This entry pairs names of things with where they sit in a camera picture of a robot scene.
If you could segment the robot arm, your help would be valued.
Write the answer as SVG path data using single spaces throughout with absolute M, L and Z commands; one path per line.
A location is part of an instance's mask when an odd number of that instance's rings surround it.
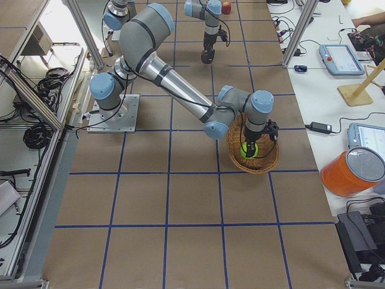
M 97 74 L 90 81 L 90 91 L 101 111 L 118 109 L 120 94 L 136 77 L 145 76 L 204 123 L 205 133 L 214 140 L 223 138 L 237 115 L 245 113 L 245 141 L 238 145 L 242 157 L 259 158 L 257 141 L 264 134 L 277 146 L 278 126 L 268 119 L 274 105 L 270 92 L 249 93 L 225 85 L 215 104 L 158 57 L 157 48 L 174 30 L 173 18 L 162 4 L 149 4 L 120 30 L 122 56 L 109 72 Z
M 205 22 L 201 61 L 204 64 L 211 64 L 215 56 L 214 44 L 217 42 L 217 39 L 220 38 L 227 45 L 229 44 L 227 31 L 221 27 L 224 23 L 220 19 L 222 2 L 185 1 L 183 10 L 186 16 Z M 118 31 L 136 13 L 134 1 L 108 1 L 106 9 L 103 11 L 103 21 L 109 29 Z

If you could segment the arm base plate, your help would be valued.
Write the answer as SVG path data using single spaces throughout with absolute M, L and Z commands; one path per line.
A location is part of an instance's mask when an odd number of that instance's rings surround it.
M 123 103 L 116 109 L 105 111 L 94 101 L 93 109 L 97 113 L 91 114 L 87 132 L 89 133 L 123 133 L 135 132 L 140 95 L 120 95 Z
M 107 56 L 112 57 L 119 47 L 120 30 L 114 31 L 109 28 L 102 28 L 102 40 Z

